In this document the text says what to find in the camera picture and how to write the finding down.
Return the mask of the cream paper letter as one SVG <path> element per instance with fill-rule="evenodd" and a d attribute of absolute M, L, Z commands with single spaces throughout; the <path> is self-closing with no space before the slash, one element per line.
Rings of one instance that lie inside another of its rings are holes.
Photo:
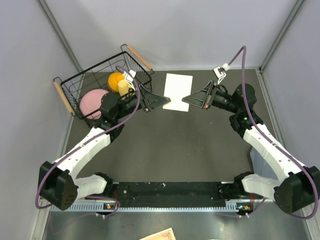
<path fill-rule="evenodd" d="M 164 96 L 170 98 L 170 102 L 163 105 L 163 109 L 188 112 L 189 104 L 182 101 L 182 98 L 191 94 L 193 77 L 167 73 L 164 85 Z"/>

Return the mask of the grey blue envelope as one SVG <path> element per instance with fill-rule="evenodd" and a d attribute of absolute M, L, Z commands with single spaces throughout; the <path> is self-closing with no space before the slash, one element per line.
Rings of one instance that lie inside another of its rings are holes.
<path fill-rule="evenodd" d="M 250 158 L 252 161 L 253 171 L 255 174 L 273 180 L 278 180 L 278 177 L 267 161 L 260 155 L 260 153 L 252 147 L 250 151 Z"/>

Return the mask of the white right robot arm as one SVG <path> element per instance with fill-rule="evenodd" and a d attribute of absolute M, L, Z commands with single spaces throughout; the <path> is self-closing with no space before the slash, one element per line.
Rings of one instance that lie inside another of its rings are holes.
<path fill-rule="evenodd" d="M 251 145 L 273 170 L 276 178 L 245 172 L 234 178 L 233 192 L 239 198 L 249 194 L 273 200 L 286 214 L 292 214 L 320 200 L 320 171 L 294 158 L 270 133 L 255 113 L 255 89 L 240 84 L 233 94 L 224 86 L 210 81 L 207 86 L 182 98 L 184 103 L 207 110 L 217 107 L 230 112 L 232 129 Z"/>

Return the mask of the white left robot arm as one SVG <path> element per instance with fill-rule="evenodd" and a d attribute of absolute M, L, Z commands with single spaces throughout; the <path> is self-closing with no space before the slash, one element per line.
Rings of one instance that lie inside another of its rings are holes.
<path fill-rule="evenodd" d="M 39 168 L 35 199 L 40 197 L 64 211 L 76 200 L 91 195 L 109 198 L 114 191 L 113 180 L 103 173 L 79 178 L 80 171 L 102 149 L 110 145 L 121 133 L 124 124 L 139 109 L 150 112 L 169 103 L 168 97 L 148 91 L 142 84 L 136 92 L 121 98 L 107 92 L 100 99 L 101 117 L 89 133 L 68 153 L 54 162 L 44 162 Z"/>

